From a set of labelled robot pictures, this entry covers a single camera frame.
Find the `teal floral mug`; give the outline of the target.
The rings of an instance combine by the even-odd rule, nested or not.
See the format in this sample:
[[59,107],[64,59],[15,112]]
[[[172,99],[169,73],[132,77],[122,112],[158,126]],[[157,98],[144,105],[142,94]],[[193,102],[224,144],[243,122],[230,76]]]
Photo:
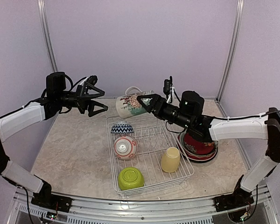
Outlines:
[[116,99],[115,105],[118,115],[122,119],[127,119],[146,113],[147,111],[138,102],[137,97],[150,94],[154,94],[154,91],[142,91],[136,86],[127,88],[125,95]]

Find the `blue white patterned bowl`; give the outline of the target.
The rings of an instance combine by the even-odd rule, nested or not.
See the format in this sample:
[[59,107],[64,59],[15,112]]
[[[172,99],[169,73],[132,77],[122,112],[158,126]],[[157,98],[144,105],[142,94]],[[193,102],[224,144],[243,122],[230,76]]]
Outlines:
[[110,131],[111,134],[131,134],[134,129],[131,124],[126,122],[118,122],[114,124]]

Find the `white red patterned bowl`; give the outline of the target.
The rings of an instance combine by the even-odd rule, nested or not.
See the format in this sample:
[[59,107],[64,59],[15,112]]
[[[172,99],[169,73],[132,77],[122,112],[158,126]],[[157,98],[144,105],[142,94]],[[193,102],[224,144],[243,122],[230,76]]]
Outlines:
[[121,136],[114,142],[114,152],[120,160],[131,160],[138,151],[138,144],[131,136]]

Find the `teal red flower plate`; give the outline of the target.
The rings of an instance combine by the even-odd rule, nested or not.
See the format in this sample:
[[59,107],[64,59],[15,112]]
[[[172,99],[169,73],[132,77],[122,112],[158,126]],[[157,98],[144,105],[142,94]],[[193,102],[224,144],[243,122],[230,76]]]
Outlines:
[[188,154],[207,156],[217,152],[217,144],[214,141],[211,143],[199,142],[193,139],[188,133],[179,134],[178,140],[184,148],[184,151]]

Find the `pale yellow cup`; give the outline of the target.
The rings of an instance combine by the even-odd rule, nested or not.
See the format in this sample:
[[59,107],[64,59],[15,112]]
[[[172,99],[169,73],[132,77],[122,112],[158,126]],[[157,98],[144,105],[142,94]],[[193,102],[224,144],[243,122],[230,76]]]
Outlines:
[[169,147],[162,156],[161,169],[166,173],[175,172],[180,164],[180,151],[176,147]]

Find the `black rimmed beige plate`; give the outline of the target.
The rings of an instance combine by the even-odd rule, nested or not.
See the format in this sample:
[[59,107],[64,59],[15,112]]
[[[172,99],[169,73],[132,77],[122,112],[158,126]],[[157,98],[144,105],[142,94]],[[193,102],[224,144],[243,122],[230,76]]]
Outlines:
[[217,156],[217,154],[218,154],[218,151],[215,153],[215,154],[213,154],[210,158],[208,158],[208,159],[203,159],[203,160],[194,160],[194,159],[191,159],[191,161],[192,162],[195,162],[195,163],[206,163],[206,162],[209,162],[209,161],[211,161],[211,160],[213,160],[216,156]]

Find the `lime green bowl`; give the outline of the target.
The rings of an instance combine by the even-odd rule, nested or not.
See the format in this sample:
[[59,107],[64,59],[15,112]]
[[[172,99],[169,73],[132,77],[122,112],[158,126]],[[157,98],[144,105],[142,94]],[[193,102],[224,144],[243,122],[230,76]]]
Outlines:
[[143,187],[144,182],[143,174],[135,167],[124,168],[118,176],[118,184],[121,190]]

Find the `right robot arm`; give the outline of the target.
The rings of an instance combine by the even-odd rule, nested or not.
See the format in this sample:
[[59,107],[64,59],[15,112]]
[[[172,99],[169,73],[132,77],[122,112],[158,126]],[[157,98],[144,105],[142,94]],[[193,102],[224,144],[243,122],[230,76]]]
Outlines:
[[229,197],[233,207],[244,203],[248,195],[280,164],[280,111],[274,107],[258,115],[216,118],[203,114],[204,98],[194,91],[182,93],[179,106],[167,103],[158,94],[141,95],[137,101],[155,117],[182,127],[199,142],[226,139],[262,139],[265,154],[244,174]]

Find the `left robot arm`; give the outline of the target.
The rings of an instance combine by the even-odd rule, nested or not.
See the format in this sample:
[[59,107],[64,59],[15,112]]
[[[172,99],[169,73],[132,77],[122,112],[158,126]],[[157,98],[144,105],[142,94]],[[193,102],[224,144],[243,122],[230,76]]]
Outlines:
[[3,143],[23,129],[54,117],[66,107],[77,108],[81,114],[88,112],[93,117],[107,111],[108,107],[95,101],[104,96],[102,89],[95,87],[95,77],[82,80],[75,92],[66,91],[64,81],[48,81],[45,97],[29,102],[17,111],[0,118],[0,176],[30,190],[45,207],[50,208],[56,203],[56,197],[51,194],[51,186],[41,178],[10,160],[6,155]]

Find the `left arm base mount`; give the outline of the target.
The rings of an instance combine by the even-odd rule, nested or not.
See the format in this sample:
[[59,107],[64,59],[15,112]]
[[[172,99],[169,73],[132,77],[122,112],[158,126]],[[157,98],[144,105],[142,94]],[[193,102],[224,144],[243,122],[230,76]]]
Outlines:
[[41,196],[40,194],[33,194],[31,203],[46,209],[55,210],[57,212],[69,213],[72,204],[72,198],[48,194]]

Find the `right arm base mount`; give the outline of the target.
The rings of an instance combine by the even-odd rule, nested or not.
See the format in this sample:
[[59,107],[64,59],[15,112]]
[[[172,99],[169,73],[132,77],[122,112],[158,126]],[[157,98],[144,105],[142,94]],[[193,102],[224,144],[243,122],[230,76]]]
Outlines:
[[233,194],[216,196],[213,198],[216,212],[232,210],[254,203],[252,196],[235,196]]

